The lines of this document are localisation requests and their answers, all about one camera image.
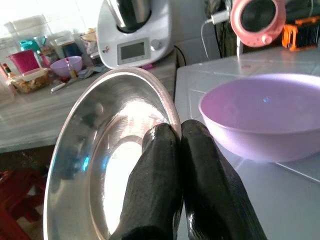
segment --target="lavender plastic bowl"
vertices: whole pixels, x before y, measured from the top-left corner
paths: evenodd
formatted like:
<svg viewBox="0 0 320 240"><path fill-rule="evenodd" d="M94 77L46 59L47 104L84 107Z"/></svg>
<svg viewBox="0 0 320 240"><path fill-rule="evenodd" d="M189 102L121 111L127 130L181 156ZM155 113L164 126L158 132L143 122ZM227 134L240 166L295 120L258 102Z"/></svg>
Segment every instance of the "lavender plastic bowl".
<svg viewBox="0 0 320 240"><path fill-rule="evenodd" d="M212 136L245 159L288 162L320 152L320 77L246 77L208 92L199 109Z"/></svg>
<svg viewBox="0 0 320 240"><path fill-rule="evenodd" d="M70 64L73 66L76 72L79 72L82 68L82 58L80 56L69 56ZM70 77L70 73L67 67L66 59L60 59L51 64L50 68L61 77Z"/></svg>

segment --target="stainless steel plate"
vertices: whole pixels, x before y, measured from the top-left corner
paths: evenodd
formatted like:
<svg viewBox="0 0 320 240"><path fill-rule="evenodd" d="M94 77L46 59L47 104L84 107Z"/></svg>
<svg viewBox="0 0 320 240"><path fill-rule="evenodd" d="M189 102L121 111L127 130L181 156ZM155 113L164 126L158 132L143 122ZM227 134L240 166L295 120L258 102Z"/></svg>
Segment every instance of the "stainless steel plate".
<svg viewBox="0 0 320 240"><path fill-rule="evenodd" d="M152 74L131 67L98 78L58 137L45 192L44 239L107 240L118 226L142 139L164 122L181 137L174 103Z"/></svg>

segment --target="kitchen counter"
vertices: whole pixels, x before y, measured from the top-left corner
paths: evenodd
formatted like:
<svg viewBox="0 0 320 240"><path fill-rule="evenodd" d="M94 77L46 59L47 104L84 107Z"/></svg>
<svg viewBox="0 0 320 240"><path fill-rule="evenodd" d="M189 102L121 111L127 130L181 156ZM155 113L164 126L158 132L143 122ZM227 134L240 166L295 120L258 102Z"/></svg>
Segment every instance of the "kitchen counter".
<svg viewBox="0 0 320 240"><path fill-rule="evenodd" d="M198 104L211 89L243 76L267 73L320 76L320 50L289 52L279 47L179 68L175 105L181 122L204 123ZM268 240L320 239L320 154L262 164L219 148L240 175ZM178 240L187 239L183 209Z"/></svg>
<svg viewBox="0 0 320 240"><path fill-rule="evenodd" d="M177 55L153 64L149 70L175 93ZM80 79L51 94L52 86L30 94L19 94L14 102L0 107L0 153L56 144L60 130L76 100L101 74Z"/></svg>

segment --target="red plastic stool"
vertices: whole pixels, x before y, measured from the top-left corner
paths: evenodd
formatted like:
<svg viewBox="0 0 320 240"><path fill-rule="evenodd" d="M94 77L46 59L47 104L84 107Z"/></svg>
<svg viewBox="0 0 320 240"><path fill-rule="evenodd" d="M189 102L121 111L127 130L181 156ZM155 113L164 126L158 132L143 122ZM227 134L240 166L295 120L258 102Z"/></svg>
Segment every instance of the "red plastic stool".
<svg viewBox="0 0 320 240"><path fill-rule="evenodd" d="M33 185L42 192L28 196ZM34 169L19 169L0 173L0 240L30 240L16 222L25 217L29 222L41 217L35 207L44 203L45 181Z"/></svg>

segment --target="small purple bowl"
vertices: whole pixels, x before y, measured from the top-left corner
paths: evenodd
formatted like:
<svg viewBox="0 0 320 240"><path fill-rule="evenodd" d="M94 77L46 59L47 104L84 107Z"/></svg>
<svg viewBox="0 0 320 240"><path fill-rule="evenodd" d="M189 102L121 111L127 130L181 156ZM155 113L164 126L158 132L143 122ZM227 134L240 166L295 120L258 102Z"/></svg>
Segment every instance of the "small purple bowl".
<svg viewBox="0 0 320 240"><path fill-rule="evenodd" d="M69 63L73 66L76 72L79 72L82 68L82 58L80 56L69 56L55 61L51 64L50 68L60 77L70 77L66 59L69 59Z"/></svg>
<svg viewBox="0 0 320 240"><path fill-rule="evenodd" d="M301 160L320 152L320 77L266 74L208 92L199 110L226 149L256 162Z"/></svg>

